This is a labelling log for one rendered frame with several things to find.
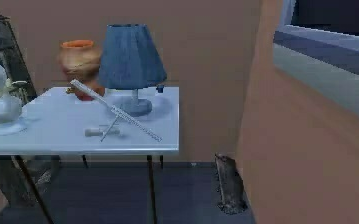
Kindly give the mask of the thin grey stick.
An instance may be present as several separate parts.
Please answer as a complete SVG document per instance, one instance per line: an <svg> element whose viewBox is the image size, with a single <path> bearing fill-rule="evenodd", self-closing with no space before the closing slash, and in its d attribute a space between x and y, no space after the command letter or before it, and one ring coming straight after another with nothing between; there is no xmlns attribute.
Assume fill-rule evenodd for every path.
<svg viewBox="0 0 359 224"><path fill-rule="evenodd" d="M117 122L118 119L119 119L119 116L116 115L114 120L108 125L107 129L103 132L103 135L102 135L102 137L100 139L100 142L103 142L103 140L106 138L106 136L108 135L110 130L113 128L113 126L115 125L115 123Z"/></svg>

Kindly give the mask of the blue shade table lamp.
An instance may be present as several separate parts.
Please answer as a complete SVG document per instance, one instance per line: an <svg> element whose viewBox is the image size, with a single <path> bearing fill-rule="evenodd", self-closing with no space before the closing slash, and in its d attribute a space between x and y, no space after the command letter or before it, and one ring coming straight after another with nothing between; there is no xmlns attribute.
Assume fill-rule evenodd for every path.
<svg viewBox="0 0 359 224"><path fill-rule="evenodd" d="M163 62L146 24L107 26L100 58L98 82L107 89L131 90L121 108L133 117L152 111L152 103L139 97L139 89L167 79Z"/></svg>

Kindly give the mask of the small white cylinder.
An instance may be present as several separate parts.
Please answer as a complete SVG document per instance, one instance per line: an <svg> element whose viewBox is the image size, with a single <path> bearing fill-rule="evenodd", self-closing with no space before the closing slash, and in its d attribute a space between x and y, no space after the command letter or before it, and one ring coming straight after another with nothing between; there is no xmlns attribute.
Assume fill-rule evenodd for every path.
<svg viewBox="0 0 359 224"><path fill-rule="evenodd" d="M84 131L84 134L86 137L103 136L105 134L105 131L106 131L105 128L87 128ZM115 135L119 133L120 130L118 128L112 128L108 131L108 135Z"/></svg>

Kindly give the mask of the dark grey rough block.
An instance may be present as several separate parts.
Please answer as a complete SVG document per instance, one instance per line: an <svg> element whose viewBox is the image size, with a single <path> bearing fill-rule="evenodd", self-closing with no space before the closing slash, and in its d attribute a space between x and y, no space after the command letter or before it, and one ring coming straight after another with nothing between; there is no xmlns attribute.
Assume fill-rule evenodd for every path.
<svg viewBox="0 0 359 224"><path fill-rule="evenodd" d="M218 207L228 215L244 212L248 206L243 197L244 185L236 162L226 155L217 153L215 163L221 196Z"/></svg>

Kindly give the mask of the orange clay vase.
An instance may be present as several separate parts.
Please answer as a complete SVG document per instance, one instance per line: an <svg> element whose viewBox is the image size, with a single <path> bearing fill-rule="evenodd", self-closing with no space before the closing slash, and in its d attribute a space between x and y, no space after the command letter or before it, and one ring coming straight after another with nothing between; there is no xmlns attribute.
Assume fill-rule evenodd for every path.
<svg viewBox="0 0 359 224"><path fill-rule="evenodd" d="M101 53L92 40L70 40L60 44L57 61L68 82L76 79L103 96L105 88L97 81Z"/></svg>

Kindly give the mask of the white table with black legs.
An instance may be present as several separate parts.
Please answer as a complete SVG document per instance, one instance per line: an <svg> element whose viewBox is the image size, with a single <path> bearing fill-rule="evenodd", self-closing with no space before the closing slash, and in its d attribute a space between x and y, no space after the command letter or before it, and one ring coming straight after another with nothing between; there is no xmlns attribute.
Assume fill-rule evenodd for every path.
<svg viewBox="0 0 359 224"><path fill-rule="evenodd" d="M131 96L128 91L115 91L103 97L111 106ZM24 106L21 119L26 129L0 136L0 188L5 194L17 184L27 186L32 179L26 173L24 155L144 155L148 171L153 171L152 157L179 153L179 89L165 87L141 91L152 102L152 112L137 119L162 138L152 139L143 131L119 118L113 128L119 134L86 137L87 128L105 128L115 115L98 101L80 101L54 87Z"/></svg>

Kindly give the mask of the white bust sculpture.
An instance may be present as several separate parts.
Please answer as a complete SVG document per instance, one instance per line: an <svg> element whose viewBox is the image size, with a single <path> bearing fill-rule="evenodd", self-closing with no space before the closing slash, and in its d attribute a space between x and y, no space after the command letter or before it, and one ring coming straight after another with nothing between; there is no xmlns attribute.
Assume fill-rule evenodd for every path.
<svg viewBox="0 0 359 224"><path fill-rule="evenodd" d="M0 135L11 135L26 129L21 119L22 100L10 94L15 89L14 85L0 64Z"/></svg>

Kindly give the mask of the window with grey frame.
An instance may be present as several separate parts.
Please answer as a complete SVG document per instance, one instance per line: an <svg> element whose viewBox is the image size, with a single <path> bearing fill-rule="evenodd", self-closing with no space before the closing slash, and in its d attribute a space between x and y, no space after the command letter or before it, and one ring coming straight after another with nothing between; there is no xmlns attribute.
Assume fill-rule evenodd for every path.
<svg viewBox="0 0 359 224"><path fill-rule="evenodd" d="M281 0L274 63L359 116L359 0Z"/></svg>

